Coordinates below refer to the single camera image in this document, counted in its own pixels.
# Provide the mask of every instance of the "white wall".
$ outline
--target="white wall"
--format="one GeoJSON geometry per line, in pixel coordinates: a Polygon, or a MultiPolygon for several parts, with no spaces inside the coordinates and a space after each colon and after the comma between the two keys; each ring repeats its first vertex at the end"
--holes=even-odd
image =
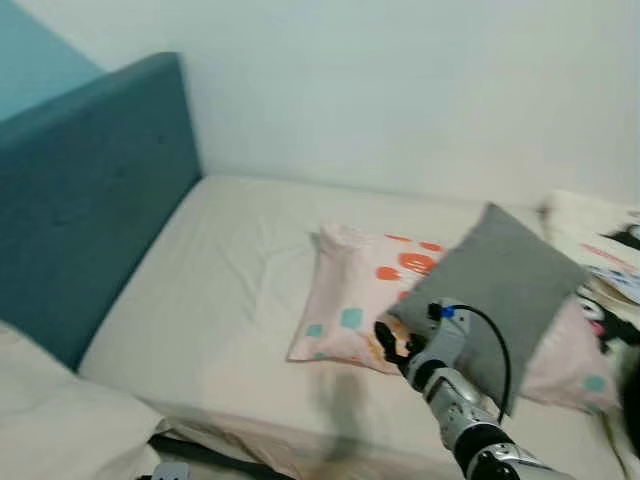
{"type": "Polygon", "coordinates": [[[208,171],[520,204],[637,191],[636,0],[159,1],[208,171]]]}
{"type": "Polygon", "coordinates": [[[16,0],[16,3],[107,70],[167,49],[157,15],[159,0],[16,0]]]}

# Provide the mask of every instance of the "gray cushion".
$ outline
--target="gray cushion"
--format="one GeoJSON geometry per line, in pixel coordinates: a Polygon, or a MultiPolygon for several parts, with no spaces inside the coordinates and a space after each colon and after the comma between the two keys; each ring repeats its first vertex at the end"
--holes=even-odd
{"type": "MultiPolygon", "coordinates": [[[[389,313],[426,337],[427,305],[440,297],[455,298],[489,315],[511,354],[512,389],[507,405],[511,414],[540,337],[562,302],[584,279],[578,264],[490,204],[464,241],[389,313]]],[[[471,325],[459,366],[500,405],[505,376],[502,353],[483,321],[471,325]]]]}

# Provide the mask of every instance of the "teal polka dot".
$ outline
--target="teal polka dot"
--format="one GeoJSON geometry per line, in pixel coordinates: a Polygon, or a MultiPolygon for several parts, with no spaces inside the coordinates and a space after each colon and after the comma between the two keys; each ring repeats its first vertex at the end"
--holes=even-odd
{"type": "Polygon", "coordinates": [[[307,329],[307,337],[321,337],[322,336],[322,325],[310,325],[307,329]]]}
{"type": "Polygon", "coordinates": [[[340,323],[346,328],[358,328],[362,324],[364,312],[361,308],[345,308],[342,310],[340,323]]]}
{"type": "Polygon", "coordinates": [[[584,379],[583,385],[590,392],[600,393],[604,392],[607,381],[599,375],[589,375],[584,379]]]}
{"type": "Polygon", "coordinates": [[[600,413],[602,413],[600,407],[598,407],[595,403],[587,402],[584,404],[584,408],[593,415],[600,415],[600,413]]]}

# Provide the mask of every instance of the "bed frame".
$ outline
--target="bed frame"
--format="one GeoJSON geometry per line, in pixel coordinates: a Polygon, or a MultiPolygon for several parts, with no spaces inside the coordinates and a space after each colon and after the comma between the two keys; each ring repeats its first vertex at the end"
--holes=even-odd
{"type": "Polygon", "coordinates": [[[0,123],[0,318],[75,369],[200,175],[174,53],[0,123]]]}

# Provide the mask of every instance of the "white bed sheet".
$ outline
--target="white bed sheet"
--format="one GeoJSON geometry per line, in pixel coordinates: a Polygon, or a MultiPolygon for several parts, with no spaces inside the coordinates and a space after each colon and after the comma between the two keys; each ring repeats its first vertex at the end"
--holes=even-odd
{"type": "MultiPolygon", "coordinates": [[[[481,210],[208,177],[153,244],[80,373],[152,402],[191,438],[295,478],[459,479],[428,407],[403,379],[285,357],[311,284],[310,233],[323,220],[447,245],[481,210]]],[[[540,232],[533,210],[509,210],[540,232]]],[[[579,480],[622,478],[593,417],[521,399],[505,426],[579,480]]]]}

